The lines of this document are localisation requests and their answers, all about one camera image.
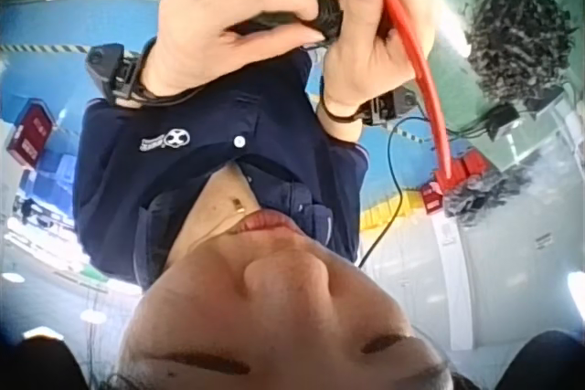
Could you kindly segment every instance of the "red tube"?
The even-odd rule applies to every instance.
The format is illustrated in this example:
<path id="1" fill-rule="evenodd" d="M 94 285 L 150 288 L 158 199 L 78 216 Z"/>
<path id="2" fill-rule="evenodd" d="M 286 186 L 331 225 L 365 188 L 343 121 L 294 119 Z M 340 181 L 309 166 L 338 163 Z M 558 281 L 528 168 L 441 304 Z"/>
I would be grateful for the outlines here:
<path id="1" fill-rule="evenodd" d="M 444 172 L 447 178 L 451 178 L 451 150 L 447 139 L 447 129 L 429 63 L 424 57 L 419 41 L 412 29 L 409 16 L 402 3 L 399 0 L 384 0 L 384 5 L 390 22 L 398 31 L 402 45 L 406 50 L 412 67 L 414 67 L 417 84 L 419 84 L 425 108 L 431 120 L 431 132 L 437 150 L 439 169 Z"/>

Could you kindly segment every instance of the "shirt button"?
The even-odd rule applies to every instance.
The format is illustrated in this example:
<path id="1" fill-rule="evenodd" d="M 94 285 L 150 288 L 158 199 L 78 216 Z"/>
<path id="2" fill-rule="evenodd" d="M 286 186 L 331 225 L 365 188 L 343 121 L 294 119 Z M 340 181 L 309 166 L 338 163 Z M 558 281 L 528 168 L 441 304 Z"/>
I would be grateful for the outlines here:
<path id="1" fill-rule="evenodd" d="M 246 138 L 244 136 L 234 137 L 234 146 L 236 148 L 243 148 L 244 146 L 246 146 Z"/>

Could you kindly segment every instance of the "mouth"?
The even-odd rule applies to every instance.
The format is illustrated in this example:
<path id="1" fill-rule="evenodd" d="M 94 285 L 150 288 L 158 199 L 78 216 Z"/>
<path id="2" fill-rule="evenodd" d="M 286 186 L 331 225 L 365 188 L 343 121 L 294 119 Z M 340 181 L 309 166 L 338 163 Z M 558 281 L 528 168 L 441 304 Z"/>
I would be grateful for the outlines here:
<path id="1" fill-rule="evenodd" d="M 274 228 L 288 228 L 297 235 L 304 236 L 303 231 L 288 216 L 275 210 L 262 209 L 244 217 L 229 231 L 232 235 Z"/>

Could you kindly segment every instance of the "red box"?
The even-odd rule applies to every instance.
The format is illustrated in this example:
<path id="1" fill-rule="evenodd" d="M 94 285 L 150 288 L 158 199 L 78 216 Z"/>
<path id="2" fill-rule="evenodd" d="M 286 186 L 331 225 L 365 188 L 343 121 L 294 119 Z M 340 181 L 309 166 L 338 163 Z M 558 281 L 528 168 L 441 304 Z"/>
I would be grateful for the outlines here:
<path id="1" fill-rule="evenodd" d="M 427 215 L 442 209 L 442 195 L 432 187 L 432 184 L 425 184 L 420 189 L 420 196 L 422 196 Z"/>
<path id="2" fill-rule="evenodd" d="M 471 150 L 463 157 L 468 176 L 483 175 L 487 171 L 488 163 L 477 150 Z"/>
<path id="3" fill-rule="evenodd" d="M 21 116 L 6 150 L 22 166 L 35 168 L 45 149 L 53 122 L 41 104 L 30 104 Z"/>
<path id="4" fill-rule="evenodd" d="M 451 178 L 447 178 L 440 170 L 435 171 L 435 179 L 444 194 L 464 182 L 468 176 L 463 159 L 451 159 L 451 169 Z"/>

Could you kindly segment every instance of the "soccer ball logo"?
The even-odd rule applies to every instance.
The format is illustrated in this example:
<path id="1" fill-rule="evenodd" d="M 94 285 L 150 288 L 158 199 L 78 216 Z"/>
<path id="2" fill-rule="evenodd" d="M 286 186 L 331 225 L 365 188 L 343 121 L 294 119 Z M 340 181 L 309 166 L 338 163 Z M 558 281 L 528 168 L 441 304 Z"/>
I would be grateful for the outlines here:
<path id="1" fill-rule="evenodd" d="M 180 148 L 181 146 L 187 145 L 190 140 L 191 136 L 189 136 L 186 130 L 174 128 L 166 134 L 164 142 L 166 146 L 170 146 L 171 148 Z"/>

